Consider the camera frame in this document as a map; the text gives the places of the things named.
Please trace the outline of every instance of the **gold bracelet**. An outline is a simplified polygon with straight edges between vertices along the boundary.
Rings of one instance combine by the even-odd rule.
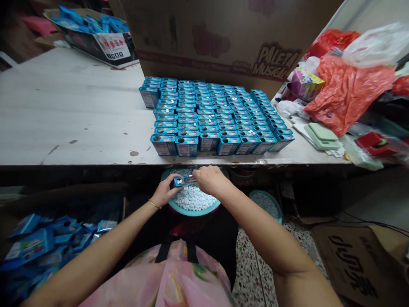
[[[155,205],[154,203],[152,203],[152,201],[150,200],[150,198],[148,198],[148,200],[149,200],[149,202],[150,202],[154,207],[156,207],[156,208],[158,208],[158,209],[162,209],[162,207],[159,207],[159,206]]]

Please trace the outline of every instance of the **terrazzo floor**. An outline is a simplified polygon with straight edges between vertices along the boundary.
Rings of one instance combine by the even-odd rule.
[[[284,223],[284,227],[296,238],[328,279],[310,231],[291,220]],[[236,257],[237,277],[233,288],[233,297],[237,306],[278,306],[271,268],[260,257],[243,229],[239,229]]]

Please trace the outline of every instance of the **blue bowl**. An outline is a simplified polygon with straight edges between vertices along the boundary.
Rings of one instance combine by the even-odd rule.
[[[278,211],[278,218],[276,220],[277,220],[277,222],[279,222],[282,225],[282,212],[281,212],[280,205],[278,204],[276,199],[270,193],[260,191],[260,190],[251,191],[250,194],[249,194],[249,198],[251,199],[257,193],[263,193],[264,195],[267,195],[268,198],[273,202],[273,204],[276,206],[277,211]]]
[[[170,171],[171,171],[170,169],[165,170],[165,172],[162,174],[161,180],[165,180],[170,175]],[[228,174],[226,174],[224,170],[222,170],[222,172],[228,178]],[[215,210],[220,205],[220,201],[216,199],[216,202],[213,205],[201,211],[190,211],[190,210],[183,209],[179,207],[173,199],[169,201],[169,205],[172,207],[172,209],[174,209],[176,212],[180,214],[183,214],[186,216],[202,216],[202,215],[211,213],[213,210]]]

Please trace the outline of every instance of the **wall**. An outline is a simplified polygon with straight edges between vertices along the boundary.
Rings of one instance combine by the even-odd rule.
[[[345,180],[340,184],[342,206],[363,220],[409,231],[409,170],[398,167]],[[357,221],[341,213],[345,221]]]

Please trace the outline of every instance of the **person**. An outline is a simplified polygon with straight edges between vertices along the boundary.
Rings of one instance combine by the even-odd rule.
[[[169,187],[176,176],[163,180],[150,200],[65,265],[21,306],[235,305],[233,285],[222,265],[189,239],[149,248],[104,282],[144,224],[181,190]],[[217,166],[201,167],[193,176],[201,191],[220,200],[270,266],[280,306],[342,306],[293,236]]]

